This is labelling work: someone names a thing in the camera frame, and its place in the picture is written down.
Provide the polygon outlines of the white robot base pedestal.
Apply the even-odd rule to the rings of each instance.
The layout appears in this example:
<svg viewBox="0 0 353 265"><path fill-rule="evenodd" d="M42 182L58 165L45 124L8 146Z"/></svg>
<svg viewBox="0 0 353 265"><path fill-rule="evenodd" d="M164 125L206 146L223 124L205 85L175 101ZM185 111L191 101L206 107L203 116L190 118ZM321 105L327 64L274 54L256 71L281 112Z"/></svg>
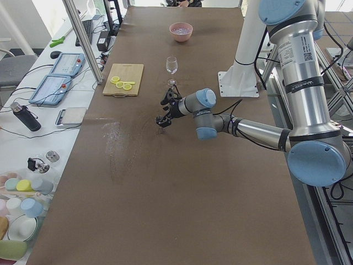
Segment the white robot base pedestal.
<svg viewBox="0 0 353 265"><path fill-rule="evenodd" d="M248 2L233 65L226 72L218 73L221 97L258 97L254 62L262 47L266 29L259 18L259 0Z"/></svg>

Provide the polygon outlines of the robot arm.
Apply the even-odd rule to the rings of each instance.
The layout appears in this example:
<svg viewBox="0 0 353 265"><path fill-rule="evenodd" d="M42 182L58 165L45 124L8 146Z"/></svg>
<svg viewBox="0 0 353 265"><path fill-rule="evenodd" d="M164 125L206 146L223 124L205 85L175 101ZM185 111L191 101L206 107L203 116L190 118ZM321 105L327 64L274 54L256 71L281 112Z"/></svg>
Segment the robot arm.
<svg viewBox="0 0 353 265"><path fill-rule="evenodd" d="M186 97L170 88L161 105L165 115L156 124L167 127L172 119L192 115L200 140L218 133L243 137L261 147L287 153L287 165L294 177L310 186L326 187L340 180L352 168L351 152L340 129L329 116L324 79L314 42L322 36L324 1L250 1L236 53L236 63L254 62L263 36L268 36L279 53L285 98L292 129L282 129L212 112L213 90L205 88Z"/></svg>

